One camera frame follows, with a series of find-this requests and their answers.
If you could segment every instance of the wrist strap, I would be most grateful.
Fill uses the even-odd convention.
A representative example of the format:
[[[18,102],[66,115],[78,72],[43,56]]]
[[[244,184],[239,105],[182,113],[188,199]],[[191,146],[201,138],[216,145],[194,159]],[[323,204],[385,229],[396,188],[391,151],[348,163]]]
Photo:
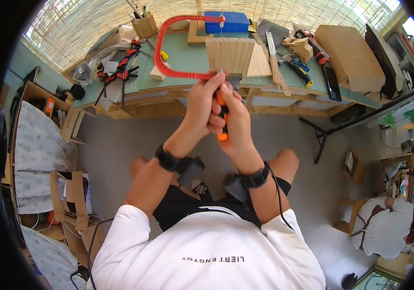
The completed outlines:
[[[268,179],[268,172],[270,171],[270,166],[267,161],[264,161],[265,167],[257,171],[256,174],[251,176],[240,175],[241,183],[243,184],[246,190],[256,189],[261,187]]]
[[[155,157],[159,160],[160,166],[168,172],[176,170],[176,166],[180,162],[180,159],[175,158],[170,152],[164,151],[164,145],[160,145],[156,150]]]

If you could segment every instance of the wall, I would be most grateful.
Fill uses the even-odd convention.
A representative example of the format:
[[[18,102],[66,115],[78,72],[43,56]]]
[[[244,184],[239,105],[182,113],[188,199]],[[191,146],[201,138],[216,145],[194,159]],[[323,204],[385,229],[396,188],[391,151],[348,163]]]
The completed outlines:
[[[51,84],[57,84],[57,90],[59,92],[70,90],[71,88],[71,83],[69,81],[39,59],[19,40],[12,54],[6,74],[4,75],[4,83],[9,87],[6,102],[4,103],[7,136],[9,136],[10,132],[9,111],[12,101],[17,94],[17,89],[22,86],[23,78],[37,66],[40,67],[40,73],[45,77],[43,79],[47,79]]]

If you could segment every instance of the wooden pencil holder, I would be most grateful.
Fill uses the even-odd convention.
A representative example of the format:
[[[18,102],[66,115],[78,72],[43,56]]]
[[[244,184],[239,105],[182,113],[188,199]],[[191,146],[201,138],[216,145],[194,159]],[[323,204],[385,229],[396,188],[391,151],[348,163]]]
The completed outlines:
[[[156,21],[149,11],[146,12],[146,17],[143,19],[137,20],[136,22],[131,20],[131,25],[140,39],[148,38],[157,33]]]

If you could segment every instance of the leg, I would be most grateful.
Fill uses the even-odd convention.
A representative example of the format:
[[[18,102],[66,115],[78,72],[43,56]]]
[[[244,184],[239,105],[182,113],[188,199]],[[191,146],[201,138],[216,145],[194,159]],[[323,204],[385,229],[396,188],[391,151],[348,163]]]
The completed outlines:
[[[275,158],[269,160],[268,164],[276,177],[291,184],[299,166],[299,158],[292,149],[285,149],[280,151]]]
[[[149,160],[147,158],[144,157],[137,157],[135,160],[133,160],[133,162],[131,163],[130,167],[129,167],[129,171],[131,172],[131,177],[135,178],[136,175],[138,174],[138,172],[141,171],[141,169],[146,166],[146,164],[149,162]],[[170,185],[174,185],[176,187],[178,187],[180,184],[176,181],[175,178],[172,178],[172,180],[170,181]],[[189,189],[187,189],[184,186],[179,187],[179,189],[186,193],[189,196],[194,197],[195,199],[200,200],[200,196],[198,194],[195,194],[193,192],[191,192]]]

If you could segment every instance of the orange saw handle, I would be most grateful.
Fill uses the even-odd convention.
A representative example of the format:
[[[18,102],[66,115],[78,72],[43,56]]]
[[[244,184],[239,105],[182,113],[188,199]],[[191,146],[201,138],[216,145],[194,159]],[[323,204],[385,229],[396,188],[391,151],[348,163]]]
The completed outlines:
[[[228,140],[228,128],[227,128],[227,119],[228,119],[228,107],[227,103],[223,100],[223,98],[220,95],[220,90],[217,90],[215,92],[215,98],[217,99],[217,102],[221,106],[221,112],[219,114],[220,117],[225,119],[225,126],[223,127],[223,132],[221,134],[217,135],[218,140],[225,141]]]

